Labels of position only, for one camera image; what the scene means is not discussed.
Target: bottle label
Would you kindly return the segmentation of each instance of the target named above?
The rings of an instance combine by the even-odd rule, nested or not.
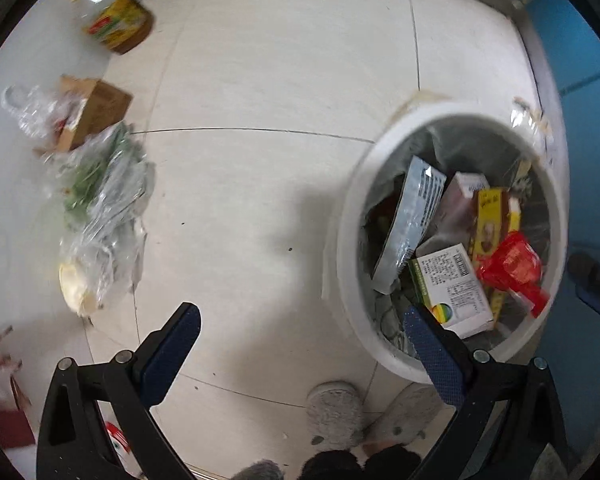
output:
[[[115,0],[85,31],[107,48],[115,48],[131,38],[144,20],[146,13],[135,1]]]

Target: plastic wrap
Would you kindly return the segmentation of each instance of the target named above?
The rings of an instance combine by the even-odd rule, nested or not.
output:
[[[536,153],[549,165],[554,163],[554,135],[542,110],[532,110],[524,99],[513,99],[511,126],[531,141]]]
[[[378,292],[391,292],[398,274],[413,256],[440,202],[445,180],[445,175],[417,156],[411,159],[373,275],[374,289]]]
[[[81,316],[114,303],[133,286],[145,233],[140,216],[154,186],[154,167],[124,123],[52,161],[64,194],[67,232],[60,281]]]
[[[79,115],[81,101],[71,92],[46,92],[39,86],[20,85],[6,88],[1,99],[2,108],[18,121],[20,129],[45,146],[53,146],[64,125]]]
[[[507,235],[480,264],[477,275],[486,285],[508,290],[530,309],[533,317],[538,317],[549,301],[549,295],[537,285],[542,277],[540,258],[518,231]]]

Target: gray fuzzy slipper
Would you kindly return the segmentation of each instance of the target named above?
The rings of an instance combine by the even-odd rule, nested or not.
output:
[[[283,480],[284,477],[278,464],[271,460],[261,460],[232,476],[231,480]]]
[[[408,444],[435,418],[443,402],[430,384],[412,383],[365,431],[365,442]]]
[[[307,396],[306,414],[316,451],[350,449],[362,442],[362,400],[341,381],[316,386]]]

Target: trash can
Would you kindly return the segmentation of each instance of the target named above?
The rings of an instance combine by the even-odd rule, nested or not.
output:
[[[509,320],[497,337],[490,332],[465,341],[485,348],[494,359],[511,359],[541,327],[560,285],[567,244],[564,195],[550,162],[538,153],[528,130],[513,127],[477,105],[438,102],[404,115],[369,149],[334,208],[324,249],[322,298],[341,329],[355,335],[385,368],[407,380],[430,383],[420,361],[392,345],[379,330],[377,293],[365,269],[363,225],[378,193],[417,155],[440,171],[478,172],[491,186],[508,186],[517,161],[531,163],[532,194],[523,209],[521,231],[542,258],[542,288],[550,295],[538,318]]]

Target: blue wall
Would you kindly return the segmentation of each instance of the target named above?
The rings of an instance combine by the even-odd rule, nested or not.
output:
[[[569,147],[570,252],[600,260],[600,40],[567,0],[528,6],[560,91]],[[600,317],[565,275],[538,351],[548,361],[568,439],[583,452],[600,423]]]

